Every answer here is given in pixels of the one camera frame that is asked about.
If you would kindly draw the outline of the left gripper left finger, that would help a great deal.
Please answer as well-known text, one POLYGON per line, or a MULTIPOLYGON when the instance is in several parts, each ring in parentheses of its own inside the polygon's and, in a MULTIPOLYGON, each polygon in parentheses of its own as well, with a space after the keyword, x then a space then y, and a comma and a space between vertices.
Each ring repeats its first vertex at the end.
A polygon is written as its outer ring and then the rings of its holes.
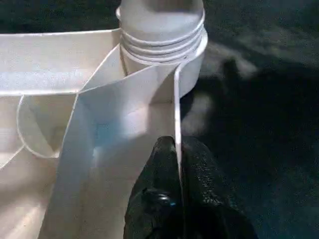
POLYGON ((174 139, 162 136, 132 188, 125 213, 126 239, 179 239, 181 188, 174 139))

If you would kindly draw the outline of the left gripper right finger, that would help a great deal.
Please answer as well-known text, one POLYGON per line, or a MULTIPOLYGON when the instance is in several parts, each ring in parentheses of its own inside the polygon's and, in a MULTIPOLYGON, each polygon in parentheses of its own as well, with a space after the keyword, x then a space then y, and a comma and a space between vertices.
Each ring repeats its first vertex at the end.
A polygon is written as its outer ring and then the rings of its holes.
POLYGON ((189 239, 256 239, 231 184, 209 148, 193 137, 181 144, 185 235, 189 239))

